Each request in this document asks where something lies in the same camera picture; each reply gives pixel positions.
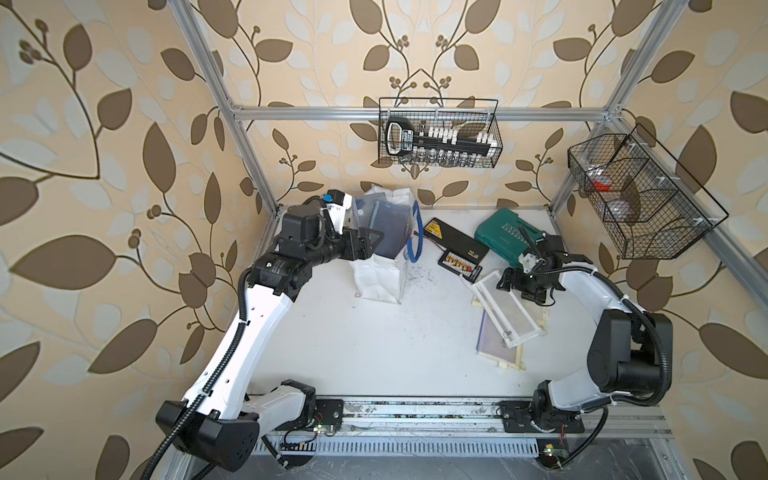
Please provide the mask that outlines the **white mesh pencil pouch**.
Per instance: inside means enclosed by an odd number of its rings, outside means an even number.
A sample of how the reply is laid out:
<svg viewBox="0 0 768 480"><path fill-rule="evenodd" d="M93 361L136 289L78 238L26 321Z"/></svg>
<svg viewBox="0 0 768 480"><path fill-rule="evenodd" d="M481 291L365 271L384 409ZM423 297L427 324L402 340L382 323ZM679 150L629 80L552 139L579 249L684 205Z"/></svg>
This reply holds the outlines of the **white mesh pencil pouch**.
<svg viewBox="0 0 768 480"><path fill-rule="evenodd" d="M495 270L470 286L507 348L514 348L543 333L541 320L532 316L538 305L524 300L519 291L498 289L502 272Z"/></svg>

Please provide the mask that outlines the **white canvas tote bag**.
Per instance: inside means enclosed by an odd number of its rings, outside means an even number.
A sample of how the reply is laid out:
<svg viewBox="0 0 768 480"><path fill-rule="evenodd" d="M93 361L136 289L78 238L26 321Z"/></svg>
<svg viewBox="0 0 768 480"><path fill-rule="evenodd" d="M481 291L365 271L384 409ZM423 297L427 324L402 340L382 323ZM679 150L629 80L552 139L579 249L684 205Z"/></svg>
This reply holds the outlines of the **white canvas tote bag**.
<svg viewBox="0 0 768 480"><path fill-rule="evenodd" d="M357 227L383 234L370 258L351 263L357 296L401 303L408 266L419 260L424 243L423 221L413 190L372 187L353 200L352 221Z"/></svg>

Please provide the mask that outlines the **purple pouch cream edge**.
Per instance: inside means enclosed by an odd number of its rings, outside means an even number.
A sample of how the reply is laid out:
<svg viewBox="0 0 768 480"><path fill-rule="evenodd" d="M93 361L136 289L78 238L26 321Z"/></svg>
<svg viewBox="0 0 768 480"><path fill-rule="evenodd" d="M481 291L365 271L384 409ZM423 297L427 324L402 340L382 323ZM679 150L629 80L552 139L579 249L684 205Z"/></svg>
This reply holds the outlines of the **purple pouch cream edge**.
<svg viewBox="0 0 768 480"><path fill-rule="evenodd" d="M497 363L499 368L524 371L523 346L508 347L486 312L483 312L478 341L478 355Z"/></svg>

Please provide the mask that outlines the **grey blue mesh pouch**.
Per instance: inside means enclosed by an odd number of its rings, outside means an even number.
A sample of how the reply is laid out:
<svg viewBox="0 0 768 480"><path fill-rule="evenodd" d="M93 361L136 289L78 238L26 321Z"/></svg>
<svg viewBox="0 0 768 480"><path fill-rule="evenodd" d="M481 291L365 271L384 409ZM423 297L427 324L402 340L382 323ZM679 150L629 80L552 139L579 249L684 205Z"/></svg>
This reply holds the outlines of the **grey blue mesh pouch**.
<svg viewBox="0 0 768 480"><path fill-rule="evenodd" d="M383 234L374 253L395 259L410 237L412 215L406 205L376 200L370 218L369 228Z"/></svg>

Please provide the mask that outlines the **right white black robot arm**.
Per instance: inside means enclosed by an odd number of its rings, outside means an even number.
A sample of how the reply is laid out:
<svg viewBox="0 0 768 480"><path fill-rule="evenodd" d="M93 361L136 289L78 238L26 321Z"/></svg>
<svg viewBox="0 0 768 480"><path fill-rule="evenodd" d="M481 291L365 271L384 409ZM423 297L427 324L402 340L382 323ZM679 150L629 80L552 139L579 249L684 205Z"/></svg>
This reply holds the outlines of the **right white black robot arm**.
<svg viewBox="0 0 768 480"><path fill-rule="evenodd" d="M516 291L541 307L553 305L555 292L571 293L596 325L584 368L540 382L527 408L501 406L518 428L559 437L581 427L583 415L599 412L597 425L573 449L561 444L540 451L543 468L563 470L602 432L610 406L654 407L663 399L672 384L673 326L665 315L638 306L586 256L568 253L560 236L523 239L519 264L504 270L498 290Z"/></svg>

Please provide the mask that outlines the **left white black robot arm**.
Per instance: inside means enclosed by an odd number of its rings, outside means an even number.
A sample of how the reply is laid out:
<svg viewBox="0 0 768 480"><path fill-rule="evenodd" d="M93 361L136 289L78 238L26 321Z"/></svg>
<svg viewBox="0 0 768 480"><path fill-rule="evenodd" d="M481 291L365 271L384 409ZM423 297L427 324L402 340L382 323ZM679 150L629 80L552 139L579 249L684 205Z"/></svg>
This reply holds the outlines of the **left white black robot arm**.
<svg viewBox="0 0 768 480"><path fill-rule="evenodd" d="M286 211L268 250L240 275L238 310L212 359L182 400L160 407L156 422L165 437L142 478L152 477L171 447L205 461L200 478L216 467L234 472L264 435L313 421L316 391L302 382L284 381L254 402L246 394L267 342L313 268L368 259L378 246L371 229L346 226L353 203L351 195L332 189Z"/></svg>

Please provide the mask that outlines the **green plastic tool case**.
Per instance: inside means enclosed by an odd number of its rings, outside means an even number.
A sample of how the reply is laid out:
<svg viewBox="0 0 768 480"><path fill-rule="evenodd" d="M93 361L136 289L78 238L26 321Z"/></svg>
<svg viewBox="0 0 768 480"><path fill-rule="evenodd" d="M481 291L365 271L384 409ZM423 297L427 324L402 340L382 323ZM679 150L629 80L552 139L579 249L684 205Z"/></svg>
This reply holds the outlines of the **green plastic tool case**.
<svg viewBox="0 0 768 480"><path fill-rule="evenodd" d="M519 258L529 249L529 244L521 233L525 230L528 237L537 241L547 232L538 229L520 218L508 208L501 208L480 223L474 233L474 239L489 248L511 267L520 267Z"/></svg>

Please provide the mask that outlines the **black yellow tool case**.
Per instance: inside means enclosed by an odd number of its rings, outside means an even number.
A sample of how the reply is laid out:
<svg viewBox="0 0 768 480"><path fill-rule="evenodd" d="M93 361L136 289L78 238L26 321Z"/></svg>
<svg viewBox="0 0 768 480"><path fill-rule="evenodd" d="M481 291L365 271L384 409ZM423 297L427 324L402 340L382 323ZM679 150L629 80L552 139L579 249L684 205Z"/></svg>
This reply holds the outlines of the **black yellow tool case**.
<svg viewBox="0 0 768 480"><path fill-rule="evenodd" d="M424 225L424 236L444 250L476 264L479 264L489 252L486 245L437 217Z"/></svg>

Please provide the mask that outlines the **red object in basket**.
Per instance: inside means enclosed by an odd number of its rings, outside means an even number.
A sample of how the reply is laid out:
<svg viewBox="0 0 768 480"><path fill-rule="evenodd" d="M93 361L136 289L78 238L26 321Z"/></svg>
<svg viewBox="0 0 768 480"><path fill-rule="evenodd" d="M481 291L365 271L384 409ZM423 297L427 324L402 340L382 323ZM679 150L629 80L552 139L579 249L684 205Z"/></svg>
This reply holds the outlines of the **red object in basket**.
<svg viewBox="0 0 768 480"><path fill-rule="evenodd" d="M595 167L585 172L586 183L583 187L586 193L609 192L613 188L613 178L603 167Z"/></svg>

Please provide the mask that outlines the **black socket tool set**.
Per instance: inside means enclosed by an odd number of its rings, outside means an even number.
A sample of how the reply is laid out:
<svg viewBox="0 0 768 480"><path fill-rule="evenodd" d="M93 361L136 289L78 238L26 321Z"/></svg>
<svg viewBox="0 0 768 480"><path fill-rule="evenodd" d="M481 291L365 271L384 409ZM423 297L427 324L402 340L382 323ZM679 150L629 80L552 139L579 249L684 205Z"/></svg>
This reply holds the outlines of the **black socket tool set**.
<svg viewBox="0 0 768 480"><path fill-rule="evenodd" d="M492 158L503 151L502 144L485 131L474 137L461 136L458 129L426 124L415 126L405 117L391 117L385 124L380 145L390 156L451 152L459 157Z"/></svg>

